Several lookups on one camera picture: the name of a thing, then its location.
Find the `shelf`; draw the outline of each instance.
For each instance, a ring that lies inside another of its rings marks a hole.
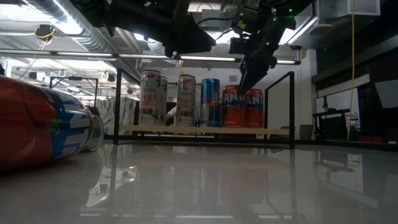
[[[123,131],[162,131],[162,132],[170,132],[170,133],[289,135],[288,129],[263,129],[263,128],[199,128],[199,127],[176,127],[176,126],[120,125],[120,130],[123,130]]]

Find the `white can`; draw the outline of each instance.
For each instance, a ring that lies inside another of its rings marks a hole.
[[[177,84],[177,126],[195,125],[195,93],[197,82],[191,75],[180,75]]]
[[[160,104],[162,105],[160,109],[159,125],[166,125],[166,114],[167,114],[167,78],[162,76],[160,79],[160,94],[162,95],[160,99]]]
[[[141,75],[139,125],[160,125],[162,110],[162,73],[157,70],[144,70]]]

